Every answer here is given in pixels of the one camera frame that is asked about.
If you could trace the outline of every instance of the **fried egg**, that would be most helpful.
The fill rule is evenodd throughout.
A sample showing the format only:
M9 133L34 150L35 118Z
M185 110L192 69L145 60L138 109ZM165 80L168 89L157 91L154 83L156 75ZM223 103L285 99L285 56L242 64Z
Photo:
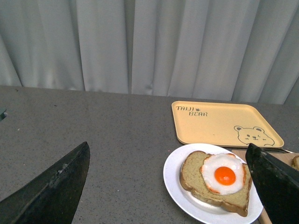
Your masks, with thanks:
M216 194L233 194L245 184L246 171L234 154L211 155L205 158L200 171L207 188Z

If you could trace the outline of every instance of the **egg yolk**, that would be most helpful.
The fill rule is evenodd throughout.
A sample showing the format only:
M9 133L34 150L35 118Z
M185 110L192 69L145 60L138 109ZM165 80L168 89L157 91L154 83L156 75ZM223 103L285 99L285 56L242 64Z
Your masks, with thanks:
M235 182L235 173L228 167L219 167L214 173L215 179L222 185L232 185Z

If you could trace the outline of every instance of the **speckled surface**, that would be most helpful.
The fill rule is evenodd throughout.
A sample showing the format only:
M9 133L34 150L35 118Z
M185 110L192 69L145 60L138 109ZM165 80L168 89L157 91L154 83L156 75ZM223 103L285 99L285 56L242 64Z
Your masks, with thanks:
M87 141L90 168L74 224L199 223L163 181L165 160L182 146L171 104L191 99L7 86L0 96L0 200ZM299 107L250 105L284 149L299 152Z

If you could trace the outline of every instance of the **toast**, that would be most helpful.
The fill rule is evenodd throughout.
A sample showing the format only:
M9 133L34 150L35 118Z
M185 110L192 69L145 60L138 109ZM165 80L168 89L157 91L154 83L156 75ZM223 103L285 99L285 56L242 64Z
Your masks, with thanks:
M209 203L211 205L219 206L230 212L236 212L242 217L248 214L249 191L252 184L251 175L246 164L246 181L244 187L236 193L230 195L214 194L206 187L205 181L200 172L200 167L204 163L204 159L209 157L202 151L195 151L188 155L184 161L181 173L180 183L182 187L190 191L197 199Z
M292 167L296 170L299 171L299 155L296 155L293 159L292 159Z

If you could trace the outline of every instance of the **white plate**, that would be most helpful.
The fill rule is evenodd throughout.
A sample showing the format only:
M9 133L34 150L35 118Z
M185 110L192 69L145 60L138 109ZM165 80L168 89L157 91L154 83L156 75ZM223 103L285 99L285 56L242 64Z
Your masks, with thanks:
M250 224L255 221L260 216L263 205L253 183L250 189L248 215L246 217L202 202L182 188L179 182L181 166L187 156L197 150L210 154L232 153L218 146L201 143L185 145L173 151L167 158L163 170L164 182L172 199L187 214L206 224Z

